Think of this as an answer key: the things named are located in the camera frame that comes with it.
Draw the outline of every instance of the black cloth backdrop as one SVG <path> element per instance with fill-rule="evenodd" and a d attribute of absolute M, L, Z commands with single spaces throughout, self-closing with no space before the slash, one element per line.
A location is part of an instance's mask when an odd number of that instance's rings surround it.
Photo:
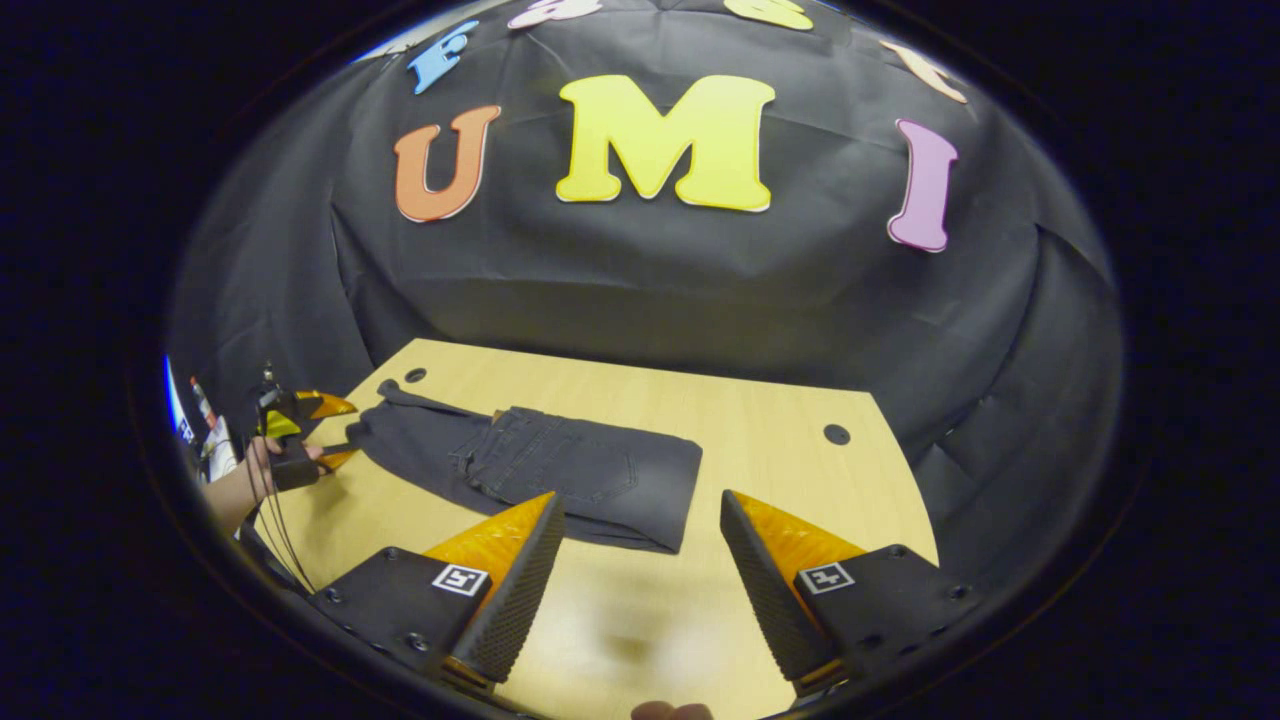
<path fill-rule="evenodd" d="M 719 0 L 609 0 L 508 31 L 526 5 L 476 15 L 462 60 L 422 95 L 408 63 L 434 38 L 344 68 L 262 131 L 193 231 L 174 293 L 179 373 L 239 423 L 268 359 L 282 382 L 346 393 L 416 337 L 865 391 L 942 564 L 1010 580 L 1096 480 L 1123 375 L 1102 241 L 1046 154 L 979 88 L 952 73 L 969 101 L 945 97 L 884 36 L 822 5 L 804 5 L 813 32 Z M 630 76 L 662 111 L 709 74 L 772 86 L 771 208 L 684 204 L 672 186 L 687 154 L 653 200 L 616 156 L 618 199 L 557 200 L 573 117 L 559 88 L 598 74 Z M 489 104 L 502 115 L 476 197 L 449 219 L 404 219 L 396 141 L 444 128 L 428 168 L 444 187 L 449 123 Z M 959 151 L 941 254 L 886 234 L 906 184 L 899 118 Z"/>

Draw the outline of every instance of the wooden table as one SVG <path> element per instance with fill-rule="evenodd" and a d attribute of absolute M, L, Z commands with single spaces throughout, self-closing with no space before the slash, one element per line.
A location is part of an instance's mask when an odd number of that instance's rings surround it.
<path fill-rule="evenodd" d="M 425 368 L 426 377 L 404 382 L 415 368 Z M 769 655 L 719 533 L 726 488 L 867 550 L 900 542 L 937 564 L 919 489 L 870 395 L 419 340 L 348 400 L 360 409 L 378 405 L 376 388 L 387 378 L 476 413 L 517 405 L 668 433 L 703 447 L 678 555 L 572 539 L 561 546 L 525 648 L 497 689 L 539 714 L 626 719 L 640 702 L 666 700 L 703 702 L 717 720 L 736 720 L 790 706 L 795 694 Z M 310 442 L 346 442 L 344 428 L 355 420 L 325 420 Z M 849 430 L 847 445 L 826 439 L 831 423 Z M 387 473 L 364 454 L 335 477 L 282 493 L 280 507 L 316 587 L 385 546 L 425 551 L 484 518 Z M 257 528 L 264 537 L 274 532 L 266 506 Z"/>

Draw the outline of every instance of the pink letter i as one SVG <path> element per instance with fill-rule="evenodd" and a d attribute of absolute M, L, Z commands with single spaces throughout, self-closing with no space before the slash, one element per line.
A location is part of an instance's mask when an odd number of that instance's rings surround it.
<path fill-rule="evenodd" d="M 910 247 L 942 252 L 947 249 L 947 233 L 942 229 L 947 179 L 959 155 L 945 137 L 919 123 L 899 119 L 893 124 L 906 137 L 909 169 L 902 211 L 890 218 L 888 236 Z"/>

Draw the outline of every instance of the black jeans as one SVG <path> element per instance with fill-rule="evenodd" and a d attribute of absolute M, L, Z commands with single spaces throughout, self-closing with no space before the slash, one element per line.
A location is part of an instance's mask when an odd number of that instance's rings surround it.
<path fill-rule="evenodd" d="M 399 389 L 361 414 L 347 437 L 388 471 L 493 515 L 556 491 L 566 534 L 678 552 L 701 448 L 672 436 L 511 407 L 492 416 Z"/>

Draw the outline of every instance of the letter m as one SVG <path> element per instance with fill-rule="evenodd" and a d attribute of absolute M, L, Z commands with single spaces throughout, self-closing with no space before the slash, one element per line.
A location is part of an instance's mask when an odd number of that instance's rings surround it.
<path fill-rule="evenodd" d="M 676 196 L 690 205 L 759 213 L 769 206 L 760 183 L 760 110 L 773 100 L 763 82 L 708 76 L 662 115 L 627 76 L 596 76 L 566 85 L 561 97 L 573 104 L 573 145 L 568 177 L 556 186 L 566 202 L 604 202 L 622 190 L 609 174 L 609 146 L 636 192 L 658 195 L 685 150 L 692 147 L 689 174 Z"/>

